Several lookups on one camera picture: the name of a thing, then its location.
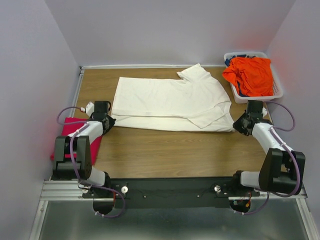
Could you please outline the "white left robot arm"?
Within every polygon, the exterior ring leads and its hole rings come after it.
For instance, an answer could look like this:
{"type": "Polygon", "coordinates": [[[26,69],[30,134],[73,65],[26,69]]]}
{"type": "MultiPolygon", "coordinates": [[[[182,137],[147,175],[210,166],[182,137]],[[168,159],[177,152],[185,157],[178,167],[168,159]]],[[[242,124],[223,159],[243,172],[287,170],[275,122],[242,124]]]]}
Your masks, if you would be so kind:
{"type": "Polygon", "coordinates": [[[109,115],[111,102],[107,100],[89,102],[86,107],[69,106],[59,112],[56,122],[62,126],[73,125],[72,122],[60,121],[61,114],[69,109],[78,109],[88,115],[85,120],[77,121],[80,126],[68,135],[55,139],[52,178],[54,180],[77,180],[86,189],[93,191],[101,198],[107,197],[111,189],[109,174],[93,167],[91,144],[108,133],[116,123],[109,115]]]}

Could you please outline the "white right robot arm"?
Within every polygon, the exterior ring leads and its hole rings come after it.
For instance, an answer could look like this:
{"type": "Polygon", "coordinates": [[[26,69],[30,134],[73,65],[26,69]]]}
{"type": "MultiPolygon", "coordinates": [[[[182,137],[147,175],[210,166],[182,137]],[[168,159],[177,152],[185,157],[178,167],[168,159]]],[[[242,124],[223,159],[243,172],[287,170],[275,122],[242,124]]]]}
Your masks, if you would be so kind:
{"type": "Polygon", "coordinates": [[[302,188],[306,157],[289,147],[277,134],[278,129],[264,118],[264,103],[249,100],[233,128],[245,136],[253,136],[265,152],[260,171],[238,170],[233,175],[230,191],[241,196],[248,188],[270,192],[288,198],[298,195],[302,188]]]}

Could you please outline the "folded magenta t shirt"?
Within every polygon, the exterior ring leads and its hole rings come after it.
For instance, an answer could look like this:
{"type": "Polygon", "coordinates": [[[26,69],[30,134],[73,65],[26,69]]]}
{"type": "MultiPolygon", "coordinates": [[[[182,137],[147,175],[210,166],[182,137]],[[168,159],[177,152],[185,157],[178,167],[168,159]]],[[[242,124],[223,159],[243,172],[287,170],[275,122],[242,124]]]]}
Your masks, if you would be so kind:
{"type": "MultiPolygon", "coordinates": [[[[71,123],[71,125],[64,125],[62,127],[61,136],[67,136],[69,134],[72,134],[77,129],[81,128],[84,124],[78,123],[86,121],[84,118],[76,118],[76,117],[66,117],[64,122],[71,123]]],[[[95,165],[98,157],[98,152],[100,148],[100,144],[102,141],[102,136],[97,137],[93,142],[90,143],[90,153],[91,153],[91,163],[92,165],[95,165]]]]}

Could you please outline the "blue garment in basket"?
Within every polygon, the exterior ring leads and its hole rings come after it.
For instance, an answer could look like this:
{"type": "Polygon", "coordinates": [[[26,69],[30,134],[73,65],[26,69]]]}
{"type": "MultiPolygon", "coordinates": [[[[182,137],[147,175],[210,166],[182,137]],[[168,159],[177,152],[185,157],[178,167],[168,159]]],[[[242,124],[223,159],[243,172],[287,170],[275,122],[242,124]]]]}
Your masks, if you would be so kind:
{"type": "Polygon", "coordinates": [[[229,67],[230,64],[231,64],[231,60],[234,59],[234,58],[249,58],[249,59],[252,59],[252,58],[255,58],[256,56],[255,55],[248,55],[248,54],[238,54],[238,55],[232,55],[230,57],[227,57],[225,60],[224,60],[224,64],[229,67]]]}

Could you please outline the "white plastic laundry basket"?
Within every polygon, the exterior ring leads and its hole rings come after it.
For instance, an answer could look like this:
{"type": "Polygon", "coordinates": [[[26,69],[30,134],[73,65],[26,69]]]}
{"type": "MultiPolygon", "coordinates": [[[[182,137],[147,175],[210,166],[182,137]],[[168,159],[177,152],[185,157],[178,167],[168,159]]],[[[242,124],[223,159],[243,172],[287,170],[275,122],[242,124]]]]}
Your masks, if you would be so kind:
{"type": "MultiPolygon", "coordinates": [[[[242,51],[242,52],[228,52],[225,53],[223,56],[223,59],[225,61],[226,58],[231,57],[233,55],[255,55],[256,57],[259,58],[268,58],[268,56],[264,53],[264,52],[258,52],[258,51],[242,51]]],[[[283,97],[283,90],[281,87],[281,83],[280,80],[277,76],[277,74],[275,73],[275,69],[273,67],[273,65],[270,65],[270,69],[272,71],[272,77],[273,77],[273,85],[272,85],[272,90],[273,90],[273,95],[271,96],[240,96],[237,93],[236,87],[233,84],[230,84],[231,87],[231,91],[234,97],[234,101],[237,104],[246,104],[248,102],[248,100],[258,100],[258,101],[271,101],[274,99],[279,99],[283,97]]]]}

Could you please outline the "white t shirt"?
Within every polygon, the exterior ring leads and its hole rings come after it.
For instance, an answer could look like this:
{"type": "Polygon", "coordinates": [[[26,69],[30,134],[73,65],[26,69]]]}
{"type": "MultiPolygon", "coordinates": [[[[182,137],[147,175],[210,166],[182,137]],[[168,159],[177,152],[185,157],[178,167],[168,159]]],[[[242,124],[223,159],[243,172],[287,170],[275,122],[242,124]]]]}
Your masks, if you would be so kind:
{"type": "Polygon", "coordinates": [[[120,77],[111,115],[116,126],[174,132],[233,132],[231,100],[200,64],[179,79],[120,77]]]}

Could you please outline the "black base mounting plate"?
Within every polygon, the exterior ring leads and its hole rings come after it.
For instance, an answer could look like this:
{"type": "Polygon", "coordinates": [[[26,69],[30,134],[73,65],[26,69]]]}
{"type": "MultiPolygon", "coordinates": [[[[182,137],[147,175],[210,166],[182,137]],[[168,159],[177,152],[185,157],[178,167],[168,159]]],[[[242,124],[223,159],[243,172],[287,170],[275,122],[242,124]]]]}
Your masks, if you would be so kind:
{"type": "Polygon", "coordinates": [[[179,178],[112,178],[110,187],[116,190],[91,188],[82,197],[92,199],[94,209],[110,213],[121,209],[229,208],[232,198],[260,194],[252,188],[232,186],[232,177],[179,178]]]}

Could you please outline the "orange t shirt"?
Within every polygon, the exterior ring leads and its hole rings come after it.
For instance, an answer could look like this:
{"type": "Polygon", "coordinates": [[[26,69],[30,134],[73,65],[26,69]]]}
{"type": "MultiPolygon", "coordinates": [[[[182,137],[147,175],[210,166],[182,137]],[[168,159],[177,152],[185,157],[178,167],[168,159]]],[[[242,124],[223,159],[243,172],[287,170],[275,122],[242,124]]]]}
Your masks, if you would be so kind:
{"type": "Polygon", "coordinates": [[[235,57],[222,73],[241,97],[268,97],[274,94],[271,60],[262,57],[235,57]]]}

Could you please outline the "aluminium frame rail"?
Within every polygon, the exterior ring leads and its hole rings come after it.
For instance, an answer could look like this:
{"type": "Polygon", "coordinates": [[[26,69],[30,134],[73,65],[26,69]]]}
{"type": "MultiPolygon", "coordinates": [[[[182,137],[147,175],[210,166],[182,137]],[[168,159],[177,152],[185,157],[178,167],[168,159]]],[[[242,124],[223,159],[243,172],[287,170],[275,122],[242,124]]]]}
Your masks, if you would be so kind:
{"type": "Polygon", "coordinates": [[[288,177],[113,178],[109,190],[49,180],[32,240],[317,240],[288,177]]]}

